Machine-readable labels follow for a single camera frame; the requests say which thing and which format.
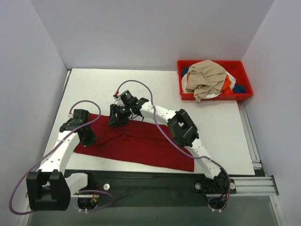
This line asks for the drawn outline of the red t-shirt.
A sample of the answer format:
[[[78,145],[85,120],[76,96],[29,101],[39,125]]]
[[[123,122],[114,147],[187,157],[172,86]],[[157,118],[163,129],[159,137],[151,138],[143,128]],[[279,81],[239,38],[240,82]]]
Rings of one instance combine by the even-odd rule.
[[[108,127],[109,117],[102,115],[91,124],[96,142],[84,147],[79,144],[76,153],[129,161],[174,170],[194,171],[194,160],[185,156],[188,150],[178,151],[160,133],[155,124],[130,120],[121,127]]]

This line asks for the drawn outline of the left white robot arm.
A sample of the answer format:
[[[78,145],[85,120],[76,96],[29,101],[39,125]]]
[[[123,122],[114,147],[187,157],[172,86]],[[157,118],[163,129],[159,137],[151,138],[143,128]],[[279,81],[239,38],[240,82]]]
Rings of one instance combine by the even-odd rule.
[[[69,207],[72,195],[81,190],[89,194],[95,189],[94,180],[85,173],[64,177],[66,166],[75,148],[89,146],[97,136],[89,124],[70,122],[60,127],[54,152],[46,158],[36,172],[26,177],[29,206],[32,211],[64,211]]]

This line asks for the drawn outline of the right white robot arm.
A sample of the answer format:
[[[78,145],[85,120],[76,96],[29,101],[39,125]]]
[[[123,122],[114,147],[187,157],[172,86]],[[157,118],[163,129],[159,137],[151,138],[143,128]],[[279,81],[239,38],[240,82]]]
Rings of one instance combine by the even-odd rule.
[[[203,174],[209,179],[210,190],[219,192],[224,187],[229,187],[229,175],[220,164],[211,158],[200,139],[197,126],[185,110],[174,111],[157,106],[146,98],[139,100],[134,98],[133,101],[126,101],[122,105],[110,105],[108,126],[125,125],[131,115],[153,119],[163,136],[175,148],[185,148],[188,153],[183,154],[194,159],[201,167]]]

